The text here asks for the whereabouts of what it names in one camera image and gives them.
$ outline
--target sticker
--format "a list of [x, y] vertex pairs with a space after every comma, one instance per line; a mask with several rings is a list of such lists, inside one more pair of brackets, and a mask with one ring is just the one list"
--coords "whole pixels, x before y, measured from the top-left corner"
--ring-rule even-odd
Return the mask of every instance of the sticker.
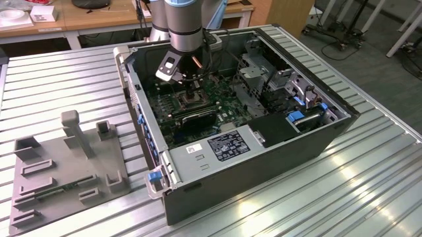
[[210, 139], [209, 144], [219, 161], [229, 160], [251, 150], [238, 131]]
[[202, 149], [203, 147], [199, 143], [186, 148], [189, 154], [201, 151]]
[[39, 32], [48, 32], [48, 31], [62, 31], [62, 28], [46, 28], [46, 29], [39, 29]]

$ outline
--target copper pipe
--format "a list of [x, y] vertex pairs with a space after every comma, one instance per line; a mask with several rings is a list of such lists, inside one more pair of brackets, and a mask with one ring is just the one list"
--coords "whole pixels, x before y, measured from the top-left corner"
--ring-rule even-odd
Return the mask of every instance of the copper pipe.
[[198, 60], [198, 58], [195, 56], [193, 56], [193, 60], [194, 60], [194, 62], [197, 64], [197, 66], [202, 69], [203, 65], [201, 64], [201, 62], [199, 62], [199, 60]]

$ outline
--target power supply label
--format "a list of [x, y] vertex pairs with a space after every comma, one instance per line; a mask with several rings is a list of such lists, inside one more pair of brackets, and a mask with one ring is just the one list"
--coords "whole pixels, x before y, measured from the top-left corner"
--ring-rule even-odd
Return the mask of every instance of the power supply label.
[[251, 150], [238, 131], [210, 139], [209, 143], [219, 161], [229, 160]]

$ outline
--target gray floor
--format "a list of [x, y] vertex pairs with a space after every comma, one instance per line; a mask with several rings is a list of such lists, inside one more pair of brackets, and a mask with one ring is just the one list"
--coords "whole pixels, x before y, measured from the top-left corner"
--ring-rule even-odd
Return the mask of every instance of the gray floor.
[[[328, 2], [329, 0], [318, 0], [317, 5], [325, 8]], [[342, 0], [338, 0], [332, 13], [337, 13], [341, 4]], [[345, 23], [353, 18], [358, 5], [354, 2]], [[366, 8], [357, 24], [358, 29], [362, 28], [370, 14], [372, 9]], [[334, 42], [333, 38], [310, 33], [301, 37], [301, 41], [364, 91], [422, 133], [422, 81], [402, 68], [398, 56], [393, 58], [385, 56], [401, 36], [397, 31], [400, 26], [401, 23], [380, 15], [366, 33], [368, 41], [364, 43], [362, 49], [345, 61], [334, 61], [321, 53], [321, 48], [328, 43]], [[420, 36], [421, 33], [414, 32], [410, 41]], [[354, 50], [354, 48], [349, 48], [345, 52], [340, 52], [334, 47], [329, 47], [325, 52], [333, 58], [344, 58]]]

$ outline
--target metal rail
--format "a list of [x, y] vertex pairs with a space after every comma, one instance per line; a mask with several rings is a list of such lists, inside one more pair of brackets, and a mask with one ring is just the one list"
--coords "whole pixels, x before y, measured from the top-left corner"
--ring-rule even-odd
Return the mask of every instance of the metal rail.
[[82, 128], [118, 124], [133, 193], [28, 236], [405, 236], [422, 233], [421, 135], [278, 27], [262, 29], [362, 113], [321, 156], [175, 226], [149, 198], [147, 164], [125, 104], [115, 45], [12, 58], [0, 112], [0, 236], [8, 235], [14, 139], [65, 135], [58, 112]]

